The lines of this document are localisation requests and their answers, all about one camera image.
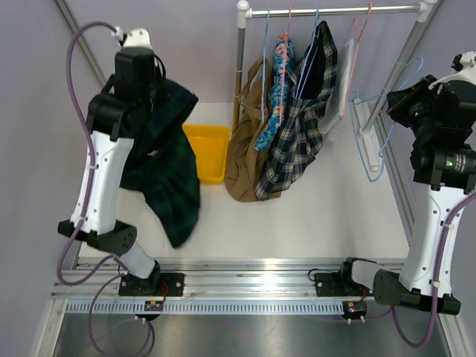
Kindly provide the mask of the blue floral skirt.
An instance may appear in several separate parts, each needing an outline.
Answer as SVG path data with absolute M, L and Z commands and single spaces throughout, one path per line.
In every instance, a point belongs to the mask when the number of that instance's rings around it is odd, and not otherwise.
M 284 121 L 286 107 L 289 101 L 289 95 L 291 91 L 291 73 L 294 71 L 295 66 L 297 65 L 297 60 L 295 57 L 295 50 L 292 44 L 291 39 L 289 38 L 288 43 L 288 63 L 286 66 L 286 83 L 284 90 L 283 105 L 284 110 L 282 115 L 280 115 L 280 86 L 281 86 L 281 71 L 283 63 L 283 50 L 284 50 L 284 34 L 281 35 L 274 48 L 274 56 L 272 61 L 272 79 L 273 84 L 268 93 L 268 104 L 271 114 L 269 115 L 268 122 L 264 126 L 262 132 L 254 142 L 254 148 L 257 151 L 267 150 L 272 141 L 274 140 L 275 135 L 277 134 L 280 125 Z

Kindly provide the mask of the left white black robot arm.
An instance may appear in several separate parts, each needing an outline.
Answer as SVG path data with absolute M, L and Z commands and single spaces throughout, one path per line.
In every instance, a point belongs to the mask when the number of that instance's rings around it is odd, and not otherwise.
M 115 73 L 88 105 L 88 150 L 79 202 L 57 231 L 111 254 L 127 270 L 124 280 L 149 295 L 160 265 L 137 242 L 137 229 L 116 218 L 120 181 L 133 144 L 152 117 L 162 84 L 149 48 L 122 48 Z

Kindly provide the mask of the pink wire hanger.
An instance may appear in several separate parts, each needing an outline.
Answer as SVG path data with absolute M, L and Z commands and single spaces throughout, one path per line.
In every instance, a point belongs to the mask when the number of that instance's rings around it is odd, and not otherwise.
M 367 27 L 367 23 L 368 23 L 369 18 L 371 16 L 372 9 L 373 9 L 373 4 L 370 2 L 368 4 L 366 18 L 365 18 L 364 23 L 363 23 L 361 28 L 358 27 L 357 19 L 353 20 L 354 28 L 358 31 L 358 37 L 357 37 L 357 41 L 355 43 L 355 48 L 354 48 L 354 52 L 353 52 L 353 61 L 352 61 L 352 65 L 350 66 L 349 81 L 348 81 L 346 91 L 345 91 L 345 96 L 344 96 L 344 108 L 343 108 L 343 111 L 342 111 L 342 113 L 340 114 L 340 117 L 339 117 L 340 121 L 343 121 L 344 118 L 345 118 L 345 114 L 346 114 L 347 107 L 348 107 L 348 100 L 350 98 L 350 87 L 351 87 L 351 84 L 352 84 L 352 81 L 353 81 L 354 71 L 355 71 L 355 68 L 356 68 L 358 52 L 359 52 L 359 48 L 360 48 L 360 45 L 361 45 L 362 37 L 364 36 L 364 32 L 365 32 L 366 27 Z
M 284 110 L 284 105 L 283 105 L 283 98 L 284 98 L 284 90 L 285 90 L 285 83 L 286 83 L 286 66 L 288 63 L 288 43 L 289 43 L 289 32 L 290 32 L 290 27 L 291 27 L 291 21 L 292 21 L 292 8 L 289 5 L 288 6 L 288 20 L 287 20 L 287 28 L 284 33 L 284 50 L 283 50 L 283 63 L 282 63 L 282 77 L 281 77 L 281 86 L 280 86 L 280 115 L 282 115 L 283 110 Z

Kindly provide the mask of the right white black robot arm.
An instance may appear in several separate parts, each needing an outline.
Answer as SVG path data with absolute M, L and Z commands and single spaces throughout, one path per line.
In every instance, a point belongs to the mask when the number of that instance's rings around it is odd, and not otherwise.
M 475 199 L 475 151 L 466 142 L 475 123 L 475 79 L 428 75 L 389 93 L 387 103 L 387 115 L 414 134 L 411 166 L 418 209 L 411 245 L 400 273 L 348 258 L 339 271 L 344 292 L 372 295 L 388 306 L 458 315 L 451 260 L 460 217 Z

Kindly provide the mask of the tan pleated skirt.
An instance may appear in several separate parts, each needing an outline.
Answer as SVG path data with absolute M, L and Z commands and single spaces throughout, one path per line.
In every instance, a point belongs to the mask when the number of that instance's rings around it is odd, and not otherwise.
M 268 93 L 272 86 L 271 64 L 266 61 L 265 123 L 261 124 L 261 77 L 263 60 L 259 58 L 249 68 L 247 82 L 238 100 L 242 116 L 228 145 L 224 185 L 238 202 L 256 202 L 254 190 L 260 180 L 268 152 L 257 151 L 254 142 L 269 118 Z

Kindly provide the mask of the navy white plaid skirt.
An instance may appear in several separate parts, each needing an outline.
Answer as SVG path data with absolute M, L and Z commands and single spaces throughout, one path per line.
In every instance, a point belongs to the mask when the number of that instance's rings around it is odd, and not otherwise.
M 260 201 L 288 190 L 324 145 L 318 124 L 324 118 L 335 88 L 338 50 L 328 23 L 319 22 L 318 30 L 318 48 L 301 99 L 297 98 L 297 87 L 308 48 L 291 73 L 291 91 L 284 121 L 271 144 L 262 176 L 254 190 Z

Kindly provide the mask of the dark green plaid skirt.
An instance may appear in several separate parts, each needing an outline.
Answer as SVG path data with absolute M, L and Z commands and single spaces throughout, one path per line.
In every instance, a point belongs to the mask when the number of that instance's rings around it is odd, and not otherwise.
M 171 246 L 179 248 L 190 238 L 201 207 L 196 155 L 182 127 L 198 97 L 172 80 L 164 89 L 164 103 L 135 139 L 120 187 L 143 194 Z

